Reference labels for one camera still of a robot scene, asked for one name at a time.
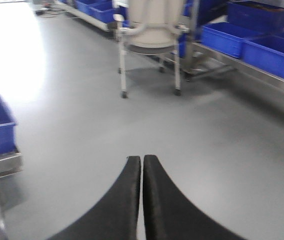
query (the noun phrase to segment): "epoxy floor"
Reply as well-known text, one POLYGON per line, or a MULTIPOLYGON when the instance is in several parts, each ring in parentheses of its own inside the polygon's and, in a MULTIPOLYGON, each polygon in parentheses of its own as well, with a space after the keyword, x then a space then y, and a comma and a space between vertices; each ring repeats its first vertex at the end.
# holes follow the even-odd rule
MULTIPOLYGON (((199 208, 249 240, 284 240, 284 93, 238 72, 183 82, 83 21, 0 4, 0 94, 24 171, 1 180, 11 240, 45 240, 106 192, 126 156, 156 154, 199 208)), ((138 236, 145 239, 140 212, 138 236)))

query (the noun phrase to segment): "metal rack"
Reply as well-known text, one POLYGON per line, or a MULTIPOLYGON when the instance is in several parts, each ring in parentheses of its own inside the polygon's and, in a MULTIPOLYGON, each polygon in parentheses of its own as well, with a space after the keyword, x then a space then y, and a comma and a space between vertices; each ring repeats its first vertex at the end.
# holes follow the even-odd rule
POLYGON ((104 22, 102 22, 102 21, 99 21, 99 20, 97 20, 96 18, 94 18, 94 17, 92 17, 92 16, 89 16, 89 15, 87 15, 86 13, 83 13, 83 12, 81 12, 81 11, 75 9, 74 7, 69 6, 69 5, 67 5, 67 4, 64 4, 64 3, 62 3, 62 2, 60 2, 60 1, 58 1, 58 0, 55 0, 55 4, 58 5, 59 8, 61 8, 61 9, 65 10, 65 11, 67 11, 68 13, 71 13, 71 14, 73 14, 73 15, 75 15, 75 16, 81 18, 82 20, 84 20, 84 21, 86 21, 86 22, 88 22, 88 23, 90 23, 90 24, 92 24, 92 25, 98 27, 98 28, 101 29, 101 30, 104 30, 104 31, 106 31, 106 32, 109 32, 109 31, 110 31, 109 28, 108 28, 107 23, 104 23, 104 22))
MULTIPOLYGON (((276 7, 284 8, 284 0, 253 0, 254 2, 268 4, 276 7)), ((197 18, 198 18, 198 10, 199 10, 200 0, 194 0, 193 9, 191 15, 191 26, 190 26, 190 34, 187 38, 187 49, 186 56, 184 58, 182 69, 187 74, 193 74, 192 69, 196 64, 196 58, 194 57, 194 52, 202 53, 205 57, 210 57, 212 59, 216 59, 219 62, 231 66, 245 74, 248 74, 254 78, 257 78, 269 85, 275 86, 284 91, 284 79, 275 75, 272 75, 266 71, 263 71, 259 68, 251 66, 249 64, 244 63, 241 60, 236 58, 227 56, 223 53, 215 51, 209 47, 206 47, 200 43, 197 43, 193 36, 195 35, 198 29, 197 26, 197 18)))

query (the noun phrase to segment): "black curved object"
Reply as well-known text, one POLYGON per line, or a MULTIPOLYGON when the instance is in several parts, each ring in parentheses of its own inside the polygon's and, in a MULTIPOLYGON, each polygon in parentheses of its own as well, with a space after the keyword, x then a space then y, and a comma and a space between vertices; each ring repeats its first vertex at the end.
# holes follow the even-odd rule
POLYGON ((194 206, 154 155, 144 158, 143 205, 147 240, 244 240, 194 206))
POLYGON ((96 205, 48 240, 136 240, 140 175, 140 157, 128 157, 121 174, 96 205))

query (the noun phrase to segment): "chair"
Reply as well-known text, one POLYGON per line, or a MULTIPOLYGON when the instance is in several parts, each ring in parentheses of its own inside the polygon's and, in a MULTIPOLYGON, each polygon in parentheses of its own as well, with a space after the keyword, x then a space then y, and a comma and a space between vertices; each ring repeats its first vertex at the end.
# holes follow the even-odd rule
POLYGON ((128 157, 121 174, 96 205, 48 240, 136 240, 140 174, 140 157, 128 157))
POLYGON ((121 97, 127 98, 125 53, 133 52, 147 56, 160 56, 160 72, 164 72, 164 54, 174 53, 175 95, 180 96, 178 37, 187 32, 185 25, 179 24, 184 0, 128 0, 130 27, 123 27, 123 16, 114 15, 117 22, 121 74, 121 97))
POLYGON ((156 156, 145 156, 143 174, 147 240, 245 240, 193 205, 156 156))

